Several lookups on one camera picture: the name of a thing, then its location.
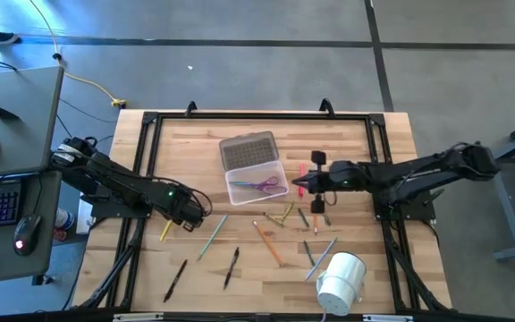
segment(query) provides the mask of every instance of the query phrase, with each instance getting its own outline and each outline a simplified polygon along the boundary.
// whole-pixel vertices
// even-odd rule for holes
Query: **white cylindrical object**
[[[357,256],[339,252],[317,279],[317,301],[327,313],[346,316],[353,301],[360,298],[367,268]]]
[[[68,230],[75,223],[75,216],[67,210],[58,208],[55,217],[55,228]]]

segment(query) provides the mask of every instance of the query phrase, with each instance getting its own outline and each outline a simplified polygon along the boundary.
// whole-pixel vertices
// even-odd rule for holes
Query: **gray desk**
[[[0,119],[0,175],[45,169],[62,83],[62,67],[0,72],[0,107],[21,118]]]
[[[43,192],[36,213],[42,216],[38,244],[28,256],[18,256],[13,250],[13,232],[15,225],[0,227],[0,280],[44,274],[49,267],[51,246],[53,244],[53,227],[59,202],[61,173],[48,172],[41,176]],[[33,211],[39,193],[39,180],[33,175],[25,180],[23,189],[25,197],[22,214]]]

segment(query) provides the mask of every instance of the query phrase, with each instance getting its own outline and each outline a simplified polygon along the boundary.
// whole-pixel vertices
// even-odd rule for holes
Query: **white cup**
[[[346,316],[353,301],[360,300],[360,289],[367,268],[357,256],[339,252],[317,278],[317,301],[325,312]]]

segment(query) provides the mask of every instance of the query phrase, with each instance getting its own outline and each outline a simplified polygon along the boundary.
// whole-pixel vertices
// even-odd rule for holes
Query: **yellow cable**
[[[87,84],[90,84],[90,85],[93,85],[93,86],[97,87],[98,89],[100,89],[103,92],[105,92],[105,94],[107,94],[111,98],[111,100],[112,100],[111,105],[112,106],[118,106],[118,107],[121,107],[121,108],[125,108],[125,106],[126,106],[126,100],[125,99],[115,98],[111,93],[108,92],[108,90],[106,90],[104,87],[100,86],[99,84],[95,83],[94,81],[87,80],[87,79],[84,79],[84,78],[79,77],[79,76],[75,76],[75,75],[73,75],[71,73],[68,73],[66,71],[66,68],[61,64],[62,57],[61,57],[61,54],[59,54],[59,48],[57,46],[57,41],[55,39],[55,34],[54,34],[53,30],[51,29],[51,25],[49,25],[49,22],[46,20],[45,15],[43,15],[43,13],[39,10],[39,8],[33,2],[33,0],[30,0],[30,2],[31,2],[31,4],[33,4],[35,9],[39,12],[39,14],[41,15],[41,18],[43,18],[43,21],[46,24],[46,27],[49,29],[49,32],[51,33],[51,38],[53,39],[53,46],[55,47],[55,54],[53,55],[53,58],[57,62],[58,66],[63,67],[65,69],[64,74],[67,77],[69,77],[69,78],[71,78],[73,80],[82,81],[84,83],[87,83]]]

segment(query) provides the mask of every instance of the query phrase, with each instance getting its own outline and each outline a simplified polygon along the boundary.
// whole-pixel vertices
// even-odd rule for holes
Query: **computer mouse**
[[[13,235],[13,249],[17,255],[27,256],[33,252],[37,246],[40,223],[39,215],[24,216],[19,221]]]

